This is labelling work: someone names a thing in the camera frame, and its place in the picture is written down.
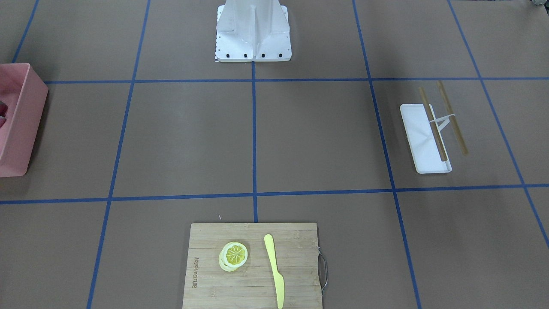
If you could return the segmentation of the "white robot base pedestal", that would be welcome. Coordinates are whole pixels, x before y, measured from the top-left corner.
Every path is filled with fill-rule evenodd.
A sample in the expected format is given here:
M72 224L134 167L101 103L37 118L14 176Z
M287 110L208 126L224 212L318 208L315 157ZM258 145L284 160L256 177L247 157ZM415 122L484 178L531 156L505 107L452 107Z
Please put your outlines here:
M219 62L290 61L288 8L278 0L227 0L217 8Z

